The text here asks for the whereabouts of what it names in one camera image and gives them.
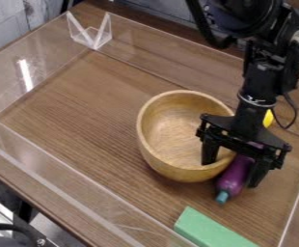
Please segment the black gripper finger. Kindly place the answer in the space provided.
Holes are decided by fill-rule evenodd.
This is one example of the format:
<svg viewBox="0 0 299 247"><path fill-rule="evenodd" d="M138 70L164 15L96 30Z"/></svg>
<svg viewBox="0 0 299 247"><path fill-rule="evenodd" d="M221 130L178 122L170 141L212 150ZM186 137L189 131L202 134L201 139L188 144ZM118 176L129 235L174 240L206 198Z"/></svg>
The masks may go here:
<svg viewBox="0 0 299 247"><path fill-rule="evenodd" d="M249 170L246 187L254 188L270 170L270 160L260 158L254 160L253 167Z"/></svg>
<svg viewBox="0 0 299 247"><path fill-rule="evenodd" d="M201 162L204 165L208 165L216 161L216 156L218 152L220 145L217 141L212 138L205 138L202 141L202 150L201 150Z"/></svg>

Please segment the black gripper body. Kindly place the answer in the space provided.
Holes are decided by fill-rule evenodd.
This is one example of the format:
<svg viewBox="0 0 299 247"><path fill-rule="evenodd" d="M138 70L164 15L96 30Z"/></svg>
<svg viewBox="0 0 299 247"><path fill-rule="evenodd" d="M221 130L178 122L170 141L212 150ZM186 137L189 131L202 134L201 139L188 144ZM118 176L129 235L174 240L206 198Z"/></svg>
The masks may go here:
<svg viewBox="0 0 299 247"><path fill-rule="evenodd" d="M220 145L218 149L224 148L254 160L268 158L270 170L281 168L292 147L264 127L261 118L252 120L204 113L200 120L196 136L201 142L205 138L212 138Z"/></svg>

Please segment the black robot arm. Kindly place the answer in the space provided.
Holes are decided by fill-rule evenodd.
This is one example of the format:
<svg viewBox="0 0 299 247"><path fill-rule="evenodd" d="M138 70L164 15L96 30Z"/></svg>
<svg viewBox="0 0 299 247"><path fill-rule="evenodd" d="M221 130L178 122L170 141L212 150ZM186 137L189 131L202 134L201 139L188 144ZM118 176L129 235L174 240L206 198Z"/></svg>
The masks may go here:
<svg viewBox="0 0 299 247"><path fill-rule="evenodd" d="M245 184L256 187L268 172L280 168L290 146L264 127L277 97L288 96L299 81L299 14L284 0L185 0L205 41L226 48L245 40L238 106L229 117L201 114L196 135L202 142L201 161L216 160L225 148L250 157L254 164Z"/></svg>

